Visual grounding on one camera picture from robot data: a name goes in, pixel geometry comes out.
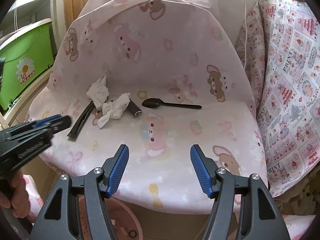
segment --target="white bin rim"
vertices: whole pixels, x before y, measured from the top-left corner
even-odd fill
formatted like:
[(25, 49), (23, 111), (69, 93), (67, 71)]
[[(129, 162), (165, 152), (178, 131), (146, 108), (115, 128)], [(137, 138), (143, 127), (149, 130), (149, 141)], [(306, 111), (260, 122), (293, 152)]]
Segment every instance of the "white bin rim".
[(39, 26), (41, 26), (43, 24), (50, 23), (50, 22), (52, 22), (52, 19), (47, 18), (47, 19), (43, 19), (41, 21), (38, 21), (36, 23), (32, 23), (30, 25), (27, 25), (26, 27), (24, 27), (21, 30), (19, 30), (16, 34), (13, 34), (4, 43), (2, 43), (2, 45), (0, 46), (0, 50), (3, 49), (5, 46), (7, 46), (10, 42), (14, 41), (16, 38), (22, 36), (23, 34), (31, 31), (32, 29), (34, 29), (36, 27), (39, 27)]

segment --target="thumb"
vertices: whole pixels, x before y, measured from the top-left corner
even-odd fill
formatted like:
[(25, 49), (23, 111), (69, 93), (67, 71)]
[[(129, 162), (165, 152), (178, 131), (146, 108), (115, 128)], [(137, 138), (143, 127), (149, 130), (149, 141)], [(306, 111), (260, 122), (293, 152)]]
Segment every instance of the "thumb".
[(3, 206), (4, 208), (10, 208), (11, 203), (9, 199), (3, 193), (0, 192), (0, 206)]

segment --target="yellow flower center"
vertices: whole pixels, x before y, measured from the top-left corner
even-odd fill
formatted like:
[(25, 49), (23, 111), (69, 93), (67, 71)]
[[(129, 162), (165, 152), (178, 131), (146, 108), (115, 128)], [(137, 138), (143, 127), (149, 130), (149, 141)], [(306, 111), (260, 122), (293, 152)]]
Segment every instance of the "yellow flower center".
[(27, 65), (24, 65), (23, 68), (22, 68), (22, 72), (23, 73), (26, 73), (28, 71), (28, 66)]

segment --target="black ring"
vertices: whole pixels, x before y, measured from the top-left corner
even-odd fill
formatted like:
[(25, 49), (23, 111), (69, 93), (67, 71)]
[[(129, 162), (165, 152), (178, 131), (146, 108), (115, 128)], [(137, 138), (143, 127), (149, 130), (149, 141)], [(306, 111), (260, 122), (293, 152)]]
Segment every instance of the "black ring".
[(136, 232), (135, 230), (131, 230), (131, 231), (129, 232), (129, 236), (130, 236), (131, 238), (136, 238), (137, 235), (138, 235), (138, 234), (137, 234), (137, 232)]

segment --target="pink bucket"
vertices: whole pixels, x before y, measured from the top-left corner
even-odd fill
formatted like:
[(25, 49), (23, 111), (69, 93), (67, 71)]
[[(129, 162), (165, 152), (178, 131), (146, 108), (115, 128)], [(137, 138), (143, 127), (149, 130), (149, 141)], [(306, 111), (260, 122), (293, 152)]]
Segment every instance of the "pink bucket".
[[(131, 209), (128, 206), (126, 206), (121, 200), (118, 200), (116, 198), (105, 199), (105, 202), (108, 208), (110, 218), (116, 221), (114, 228), (118, 239), (143, 240), (141, 225), (137, 217), (132, 213)], [(91, 240), (88, 219), (85, 209), (84, 196), (81, 196), (79, 198), (79, 206), (80, 220), (84, 240)], [(131, 232), (132, 236), (134, 236), (136, 233), (136, 237), (132, 238), (130, 236), (126, 236), (124, 232)]]

